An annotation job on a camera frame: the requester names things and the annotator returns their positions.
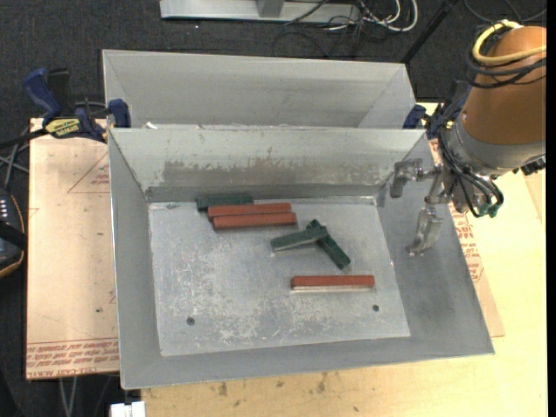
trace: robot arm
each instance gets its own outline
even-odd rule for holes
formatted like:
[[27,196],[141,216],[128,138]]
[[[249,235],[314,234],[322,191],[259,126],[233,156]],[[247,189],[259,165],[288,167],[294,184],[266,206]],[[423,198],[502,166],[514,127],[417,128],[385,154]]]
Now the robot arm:
[[[484,54],[487,41],[498,36]],[[495,217],[504,196],[494,180],[508,171],[544,166],[546,147],[546,28],[506,20],[479,35],[467,58],[470,90],[436,115],[430,127],[441,164],[423,171],[414,162],[397,162],[392,197],[407,181],[434,177],[420,214],[417,238],[408,251],[431,247],[439,221],[433,205],[453,202],[461,213]],[[434,233],[427,230],[434,225]]]

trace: blue clamp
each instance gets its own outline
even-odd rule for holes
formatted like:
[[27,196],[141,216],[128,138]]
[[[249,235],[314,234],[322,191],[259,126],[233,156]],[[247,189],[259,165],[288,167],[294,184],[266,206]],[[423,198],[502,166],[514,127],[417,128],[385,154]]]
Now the blue clamp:
[[131,127],[131,115],[128,106],[122,99],[113,99],[108,102],[108,111],[114,117],[115,127],[124,129]]
[[77,108],[73,116],[60,116],[62,106],[56,100],[46,81],[45,68],[36,69],[23,81],[23,88],[35,105],[46,111],[43,115],[43,128],[58,139],[83,137],[105,142],[106,130],[90,119],[84,108]]

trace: metal plate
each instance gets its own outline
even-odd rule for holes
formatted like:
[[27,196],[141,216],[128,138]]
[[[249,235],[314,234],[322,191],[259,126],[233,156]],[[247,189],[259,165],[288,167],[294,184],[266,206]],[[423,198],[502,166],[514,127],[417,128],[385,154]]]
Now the metal plate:
[[[374,201],[286,200],[299,228],[215,232],[193,202],[152,203],[149,226],[162,355],[409,336]],[[270,240],[318,219],[349,255],[340,271],[316,244]],[[292,292],[296,275],[374,275],[363,292]]]

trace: metal base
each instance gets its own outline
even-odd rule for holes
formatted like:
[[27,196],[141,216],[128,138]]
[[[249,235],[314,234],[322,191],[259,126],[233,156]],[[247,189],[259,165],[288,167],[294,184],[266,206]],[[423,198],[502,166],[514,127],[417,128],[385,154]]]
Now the metal base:
[[[289,22],[311,11],[318,3],[284,2],[279,16],[261,17],[257,0],[161,0],[161,17],[164,19],[221,19],[258,22]],[[303,19],[304,23],[327,23],[333,17],[356,18],[358,10],[351,4],[327,3]]]

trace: metal stand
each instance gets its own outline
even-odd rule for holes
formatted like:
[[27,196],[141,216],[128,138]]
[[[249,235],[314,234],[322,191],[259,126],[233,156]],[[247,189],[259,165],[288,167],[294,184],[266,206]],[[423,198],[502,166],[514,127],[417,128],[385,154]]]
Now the metal stand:
[[[289,0],[162,0],[163,19],[194,18],[288,22],[311,11],[316,1]],[[325,23],[333,17],[353,15],[353,6],[343,3],[323,4],[304,23]]]

